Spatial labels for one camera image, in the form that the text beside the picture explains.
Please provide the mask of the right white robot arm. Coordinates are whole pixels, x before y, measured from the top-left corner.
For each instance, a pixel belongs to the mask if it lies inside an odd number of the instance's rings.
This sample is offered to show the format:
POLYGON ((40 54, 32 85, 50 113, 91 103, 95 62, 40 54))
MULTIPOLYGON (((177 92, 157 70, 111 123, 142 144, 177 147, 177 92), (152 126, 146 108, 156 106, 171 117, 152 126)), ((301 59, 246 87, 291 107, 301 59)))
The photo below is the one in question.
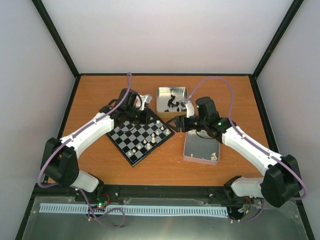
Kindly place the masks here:
POLYGON ((260 144, 229 117, 220 117, 214 101, 208 97, 184 103, 186 114, 175 116, 167 124, 176 132, 205 131, 219 143, 233 149, 248 160, 261 177, 235 177, 229 182, 229 198, 263 198, 274 207, 281 207, 289 200, 298 200, 299 192, 306 192, 298 161, 290 154, 282 156, 260 144))

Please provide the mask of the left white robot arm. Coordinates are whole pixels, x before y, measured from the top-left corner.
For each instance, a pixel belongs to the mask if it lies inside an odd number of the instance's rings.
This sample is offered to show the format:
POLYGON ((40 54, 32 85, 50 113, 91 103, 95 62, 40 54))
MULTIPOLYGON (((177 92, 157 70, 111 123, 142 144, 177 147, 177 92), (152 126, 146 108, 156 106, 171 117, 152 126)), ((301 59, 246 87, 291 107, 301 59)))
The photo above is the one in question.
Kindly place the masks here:
POLYGON ((78 158, 96 140, 125 121, 148 124, 151 121, 148 108, 151 100, 149 94, 140 95, 132 89, 124 88, 118 99, 102 107, 85 125, 60 139, 50 138, 44 147, 38 185, 41 188, 52 186, 50 183, 42 183, 42 177, 46 175, 54 180, 55 185, 81 189, 86 191, 92 201, 101 200, 104 195, 103 181, 80 170, 78 158))

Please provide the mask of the black chess pieces pile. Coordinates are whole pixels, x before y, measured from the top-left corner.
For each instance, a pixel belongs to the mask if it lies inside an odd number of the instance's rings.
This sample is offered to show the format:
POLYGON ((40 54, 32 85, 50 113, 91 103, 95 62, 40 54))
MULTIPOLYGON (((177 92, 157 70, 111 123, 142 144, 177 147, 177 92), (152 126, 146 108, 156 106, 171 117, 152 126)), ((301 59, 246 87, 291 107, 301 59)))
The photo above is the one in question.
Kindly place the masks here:
POLYGON ((171 110, 174 112, 185 112, 186 110, 183 108, 181 102, 183 101, 176 101, 176 96, 171 94, 170 99, 167 101, 168 108, 165 109, 164 112, 170 112, 171 110))

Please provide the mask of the white chess pieces pile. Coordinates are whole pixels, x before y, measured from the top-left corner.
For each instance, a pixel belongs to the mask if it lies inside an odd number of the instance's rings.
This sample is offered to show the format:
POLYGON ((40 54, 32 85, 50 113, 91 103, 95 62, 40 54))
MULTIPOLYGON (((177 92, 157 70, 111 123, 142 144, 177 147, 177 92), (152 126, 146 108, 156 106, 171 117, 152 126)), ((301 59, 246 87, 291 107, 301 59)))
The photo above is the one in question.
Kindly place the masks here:
POLYGON ((207 153, 207 152, 195 152, 190 154, 191 158, 208 160, 208 161, 218 161, 217 154, 215 152, 207 153))

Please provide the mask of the green lit circuit board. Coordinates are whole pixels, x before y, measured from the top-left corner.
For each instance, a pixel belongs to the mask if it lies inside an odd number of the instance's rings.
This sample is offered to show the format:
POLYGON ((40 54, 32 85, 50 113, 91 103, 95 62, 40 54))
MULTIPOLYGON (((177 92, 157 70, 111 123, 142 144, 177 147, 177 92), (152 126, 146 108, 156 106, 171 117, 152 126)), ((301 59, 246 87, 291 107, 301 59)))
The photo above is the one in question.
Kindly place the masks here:
POLYGON ((111 199, 108 193, 103 193, 102 196, 97 200, 98 200, 97 206, 100 209, 109 206, 111 202, 111 199))

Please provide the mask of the gold square tin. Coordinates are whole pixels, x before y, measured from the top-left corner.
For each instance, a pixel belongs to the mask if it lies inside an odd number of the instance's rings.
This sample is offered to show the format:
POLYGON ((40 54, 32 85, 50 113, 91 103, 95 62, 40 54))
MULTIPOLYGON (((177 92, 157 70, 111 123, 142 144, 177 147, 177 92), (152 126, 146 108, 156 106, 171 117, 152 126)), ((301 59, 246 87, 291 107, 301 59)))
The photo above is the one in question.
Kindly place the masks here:
POLYGON ((188 98, 185 86, 162 86, 156 89, 156 114, 162 119, 185 115, 184 101, 188 98))

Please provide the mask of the black and silver chessboard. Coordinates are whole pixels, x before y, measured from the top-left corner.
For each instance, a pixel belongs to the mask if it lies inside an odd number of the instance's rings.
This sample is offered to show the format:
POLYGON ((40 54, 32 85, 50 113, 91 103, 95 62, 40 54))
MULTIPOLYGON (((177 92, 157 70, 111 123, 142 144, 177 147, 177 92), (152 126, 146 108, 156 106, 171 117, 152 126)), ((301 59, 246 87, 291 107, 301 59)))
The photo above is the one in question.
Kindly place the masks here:
POLYGON ((149 124, 133 124, 125 121, 106 133, 132 167, 175 134, 153 111, 150 112, 150 120, 149 124))

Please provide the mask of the pink square tin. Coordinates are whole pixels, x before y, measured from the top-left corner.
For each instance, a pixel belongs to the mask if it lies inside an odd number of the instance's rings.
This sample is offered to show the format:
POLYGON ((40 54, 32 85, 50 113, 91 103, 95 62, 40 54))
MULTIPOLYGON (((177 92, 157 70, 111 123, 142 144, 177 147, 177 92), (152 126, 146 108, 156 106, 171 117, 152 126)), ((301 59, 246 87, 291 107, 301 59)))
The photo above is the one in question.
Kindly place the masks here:
POLYGON ((221 144, 216 139, 209 137, 206 131, 190 130, 185 135, 182 157, 185 161, 214 166, 220 160, 220 148, 221 144), (191 153, 213 152, 216 153, 218 161, 204 160, 191 157, 191 153))

